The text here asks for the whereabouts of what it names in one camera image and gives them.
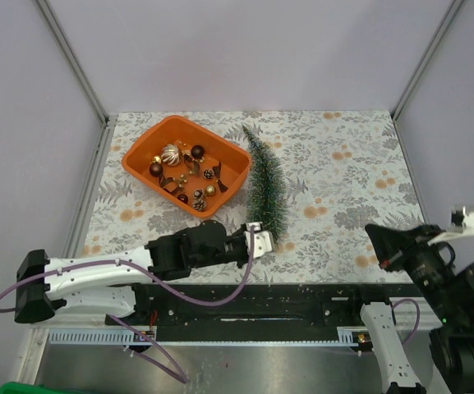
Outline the small green christmas tree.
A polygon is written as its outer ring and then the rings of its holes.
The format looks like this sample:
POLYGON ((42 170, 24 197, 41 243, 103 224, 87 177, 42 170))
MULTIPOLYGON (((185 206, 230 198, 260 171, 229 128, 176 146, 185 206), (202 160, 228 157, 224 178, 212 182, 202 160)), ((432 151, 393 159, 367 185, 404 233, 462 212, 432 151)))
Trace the small green christmas tree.
POLYGON ((281 161, 248 127, 242 126, 242 131, 251 156, 246 220, 261 222, 278 243, 288 228, 287 186, 281 161))

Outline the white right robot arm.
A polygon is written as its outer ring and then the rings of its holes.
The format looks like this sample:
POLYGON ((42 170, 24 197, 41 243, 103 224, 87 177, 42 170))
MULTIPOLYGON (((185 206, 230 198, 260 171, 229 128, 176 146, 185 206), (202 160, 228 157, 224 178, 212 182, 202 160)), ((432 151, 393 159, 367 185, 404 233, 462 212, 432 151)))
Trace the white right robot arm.
POLYGON ((421 225, 399 231, 368 224, 379 266, 404 271, 441 322, 430 331, 430 352, 452 393, 474 393, 474 263, 453 270, 452 239, 474 236, 474 224, 453 230, 421 225))

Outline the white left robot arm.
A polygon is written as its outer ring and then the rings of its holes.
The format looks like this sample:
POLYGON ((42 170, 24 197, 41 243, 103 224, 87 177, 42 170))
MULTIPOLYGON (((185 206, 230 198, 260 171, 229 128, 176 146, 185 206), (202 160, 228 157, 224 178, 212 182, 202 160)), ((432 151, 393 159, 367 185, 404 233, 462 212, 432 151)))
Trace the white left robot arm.
POLYGON ((239 268, 271 251, 269 233, 258 222, 229 235, 214 220, 202 222, 147 244, 93 258, 50 258, 30 251, 16 272, 17 323, 40 323, 69 305, 68 296, 101 286, 170 282, 192 270, 226 263, 239 268))

